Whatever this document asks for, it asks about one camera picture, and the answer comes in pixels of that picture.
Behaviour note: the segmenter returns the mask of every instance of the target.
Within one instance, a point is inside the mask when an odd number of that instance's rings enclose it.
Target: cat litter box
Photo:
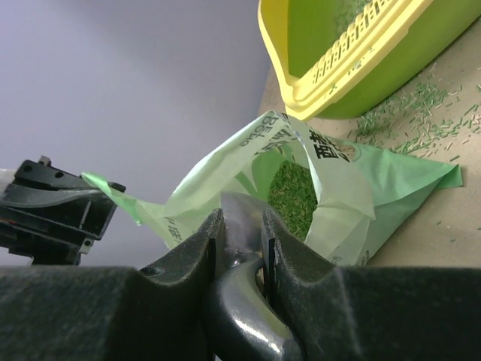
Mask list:
[[[349,119],[381,102],[481,15],[474,0],[260,0],[286,113]]]

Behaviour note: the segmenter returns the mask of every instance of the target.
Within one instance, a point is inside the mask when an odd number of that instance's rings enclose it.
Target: gray wall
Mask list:
[[[3,2],[0,168],[44,154],[165,202],[256,116],[269,67],[256,11],[256,0]],[[141,267],[165,251],[118,210],[83,264]]]

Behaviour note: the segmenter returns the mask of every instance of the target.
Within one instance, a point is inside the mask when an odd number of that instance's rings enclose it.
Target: scattered litter pellet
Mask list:
[[[472,111],[472,110],[475,109],[475,108],[476,108],[476,104],[473,105],[471,108],[469,108],[469,109],[466,111],[466,113],[464,113],[464,115],[466,116],[470,111]]]

